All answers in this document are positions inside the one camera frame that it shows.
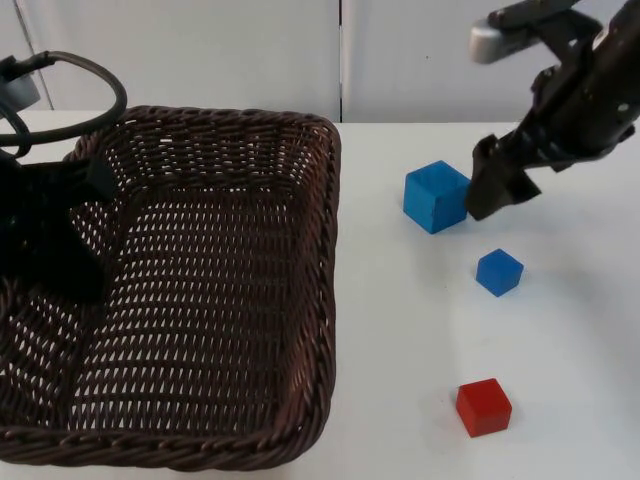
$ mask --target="white table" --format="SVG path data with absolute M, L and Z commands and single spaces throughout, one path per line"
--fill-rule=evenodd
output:
M 90 115 L 25 119 L 42 129 Z M 637 479 L 640 138 L 601 162 L 534 172 L 542 196 L 480 223 L 430 236 L 402 213 L 407 172 L 444 159 L 469 175 L 475 143 L 509 127 L 339 127 L 338 380 L 326 430 L 303 457 L 250 475 L 0 464 L 0 478 Z M 502 298 L 473 278 L 495 248 L 526 267 Z M 471 439 L 453 397 L 489 377 L 514 405 L 511 426 Z

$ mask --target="black cord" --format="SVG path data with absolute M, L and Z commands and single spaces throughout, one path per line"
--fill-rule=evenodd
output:
M 102 80 L 107 82 L 115 93 L 115 103 L 105 113 L 91 120 L 87 120 L 85 122 L 81 122 L 68 127 L 46 130 L 43 132 L 29 133 L 28 129 L 26 131 L 22 130 L 22 128 L 18 130 L 14 126 L 14 129 L 16 129 L 17 133 L 0 135 L 0 147 L 18 146 L 19 149 L 27 148 L 28 151 L 28 149 L 31 148 L 32 145 L 59 142 L 62 140 L 68 140 L 69 138 L 79 137 L 81 135 L 92 133 L 107 125 L 113 124 L 124 113 L 125 109 L 127 108 L 127 92 L 122 83 L 120 83 L 115 75 L 113 75 L 109 70 L 98 65 L 97 63 L 87 60 L 86 58 L 66 52 L 42 52 L 34 55 L 25 62 L 21 62 L 23 70 L 20 71 L 20 74 L 24 75 L 34 70 L 53 65 L 57 61 L 70 63 L 72 65 L 76 65 L 80 68 L 88 70 L 89 72 L 97 75 Z
M 21 136 L 30 135 L 29 127 L 24 123 L 24 120 L 20 118 L 20 115 L 4 102 L 0 98 L 0 115 L 7 119 L 9 125 L 15 130 L 16 134 Z M 6 150 L 0 148 L 0 160 L 16 160 L 17 158 L 24 157 L 31 150 L 31 143 L 22 143 L 18 145 L 18 151 L 16 153 L 9 153 Z

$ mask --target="large blue cube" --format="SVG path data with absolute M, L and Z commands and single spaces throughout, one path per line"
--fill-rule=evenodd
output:
M 467 218 L 464 198 L 469 179 L 441 161 L 407 175 L 404 213 L 429 233 L 438 233 Z
M 498 249 L 478 262 L 476 280 L 496 297 L 500 297 L 520 283 L 524 265 L 504 250 Z

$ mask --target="white wall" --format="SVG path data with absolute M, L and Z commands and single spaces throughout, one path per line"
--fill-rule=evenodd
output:
M 470 62 L 470 27 L 516 0 L 343 0 L 344 120 L 511 121 L 531 105 L 544 47 L 493 66 Z M 585 0 L 608 20 L 623 0 Z
M 555 63 L 543 46 L 493 66 L 469 60 L 472 23 L 515 0 L 342 0 L 342 45 L 339 0 L 16 1 L 36 50 L 105 65 L 125 83 L 130 105 L 337 120 L 342 54 L 347 122 L 513 121 L 529 108 L 537 73 Z M 583 0 L 580 8 L 608 22 L 623 3 Z M 0 0 L 0 26 L 0 51 L 27 55 L 12 0 Z M 108 88 L 72 67 L 44 78 L 57 109 L 111 101 Z
M 0 60 L 13 55 L 18 60 L 31 56 L 29 44 L 20 26 L 12 0 L 0 0 Z M 33 105 L 33 109 L 49 109 L 45 100 L 44 88 L 40 77 L 34 76 L 41 100 Z
M 339 116 L 338 0 L 19 0 L 37 50 L 112 70 L 130 105 L 267 108 Z M 101 109 L 108 87 L 44 73 L 54 108 Z

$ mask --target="wicker basket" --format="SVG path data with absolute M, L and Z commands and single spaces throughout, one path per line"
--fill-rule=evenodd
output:
M 67 159 L 89 155 L 120 184 L 72 212 L 105 299 L 0 281 L 0 459 L 195 471 L 301 455 L 335 382 L 335 128 L 138 107 Z

